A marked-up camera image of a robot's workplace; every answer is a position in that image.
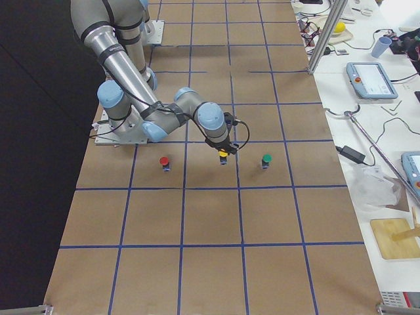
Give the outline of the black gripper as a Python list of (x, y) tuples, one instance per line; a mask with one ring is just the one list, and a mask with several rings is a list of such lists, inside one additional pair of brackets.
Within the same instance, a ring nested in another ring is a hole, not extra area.
[(225, 152), (228, 155), (236, 154), (238, 151), (238, 145), (231, 142), (230, 139), (227, 137), (222, 142), (213, 142), (210, 138), (206, 138), (205, 142), (212, 148), (215, 148), (219, 152)]

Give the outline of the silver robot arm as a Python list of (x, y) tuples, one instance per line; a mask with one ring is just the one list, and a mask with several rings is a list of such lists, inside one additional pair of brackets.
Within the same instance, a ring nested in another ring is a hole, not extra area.
[(147, 1), (71, 1), (72, 23), (81, 42), (92, 49), (111, 79), (102, 85), (100, 102), (110, 120), (131, 116), (148, 140), (159, 142), (188, 120), (193, 121), (212, 148), (228, 155), (239, 146), (229, 133), (237, 120), (188, 87), (181, 88), (171, 104), (154, 94), (156, 77), (147, 67), (141, 42), (150, 20)]

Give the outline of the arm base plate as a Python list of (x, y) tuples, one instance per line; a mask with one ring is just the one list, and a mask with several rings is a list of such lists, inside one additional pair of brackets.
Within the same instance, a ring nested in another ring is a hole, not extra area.
[(148, 141), (141, 128), (143, 120), (134, 107), (131, 108), (131, 114), (123, 125), (115, 131), (114, 127), (117, 127), (120, 121), (109, 120), (105, 110), (102, 110), (100, 119), (105, 122), (100, 123), (97, 131), (94, 132), (93, 138), (96, 145), (146, 144)]
[(161, 45), (163, 40), (163, 30), (165, 22), (163, 20), (149, 20), (144, 25), (144, 45)]

